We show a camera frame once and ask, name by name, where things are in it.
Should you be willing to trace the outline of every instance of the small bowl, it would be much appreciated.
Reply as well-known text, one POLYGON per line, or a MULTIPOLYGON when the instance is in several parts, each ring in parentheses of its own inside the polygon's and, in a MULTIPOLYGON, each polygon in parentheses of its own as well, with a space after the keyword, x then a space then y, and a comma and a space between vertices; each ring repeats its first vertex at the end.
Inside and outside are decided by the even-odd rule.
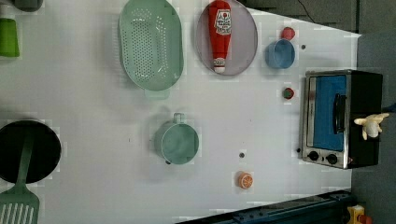
POLYGON ((265 50, 265 61, 273 68, 289 68, 294 63, 294 58, 294 46, 287 39, 280 39, 265 50))

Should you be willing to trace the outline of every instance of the white table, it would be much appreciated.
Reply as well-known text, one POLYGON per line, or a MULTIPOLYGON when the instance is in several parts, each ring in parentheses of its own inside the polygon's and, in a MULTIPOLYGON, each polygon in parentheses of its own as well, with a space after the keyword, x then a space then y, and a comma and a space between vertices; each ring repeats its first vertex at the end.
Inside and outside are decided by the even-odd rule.
MULTIPOLYGON (((243 74, 222 77, 194 48, 208 2, 171 1, 185 68, 165 101, 147 100, 120 66, 126 0, 52 0, 35 14, 17 12, 21 57, 0 60, 0 119, 42 119, 64 149, 57 170, 29 185, 41 202, 39 223, 173 223, 350 188, 350 171, 303 162, 295 149, 305 71, 355 68, 359 36, 250 10, 257 56, 243 74), (285 26, 297 31, 297 60, 270 69, 263 50, 285 26), (286 87, 297 93, 287 102, 286 87), (174 112, 200 134, 193 164, 167 165, 153 153, 149 139, 174 112), (251 189, 235 185, 239 171, 253 173, 251 189)), ((0 181, 2 191, 11 186, 0 181)))

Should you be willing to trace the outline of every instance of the toy figurine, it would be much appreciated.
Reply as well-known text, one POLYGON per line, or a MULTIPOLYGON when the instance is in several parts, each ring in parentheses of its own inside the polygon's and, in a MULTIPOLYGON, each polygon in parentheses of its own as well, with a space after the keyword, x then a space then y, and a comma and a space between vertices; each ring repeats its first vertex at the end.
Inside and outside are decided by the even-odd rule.
POLYGON ((358 125, 363 126, 362 136, 364 140, 367 140, 367 135, 375 138, 378 136, 378 133, 382 133, 382 129, 379 127, 379 124, 387 116, 389 116, 388 113, 379 114, 379 115, 370 115, 365 119, 355 119, 354 122, 358 125))

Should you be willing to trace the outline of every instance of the green colander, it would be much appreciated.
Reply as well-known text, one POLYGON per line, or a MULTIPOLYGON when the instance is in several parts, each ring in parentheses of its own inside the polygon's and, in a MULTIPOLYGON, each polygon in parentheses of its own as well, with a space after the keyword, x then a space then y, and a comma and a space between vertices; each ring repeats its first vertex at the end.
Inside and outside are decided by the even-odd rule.
POLYGON ((120 15, 121 62, 147 97, 167 98, 183 71, 181 23, 166 0, 131 0, 120 15))

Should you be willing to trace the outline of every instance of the mug handle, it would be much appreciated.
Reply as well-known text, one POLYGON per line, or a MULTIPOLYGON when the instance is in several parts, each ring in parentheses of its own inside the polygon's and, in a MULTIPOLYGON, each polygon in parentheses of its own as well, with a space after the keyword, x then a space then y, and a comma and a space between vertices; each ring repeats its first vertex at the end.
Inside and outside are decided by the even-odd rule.
POLYGON ((174 114, 174 123, 179 124, 179 123, 184 123, 186 119, 186 116, 183 113, 175 113, 174 114))

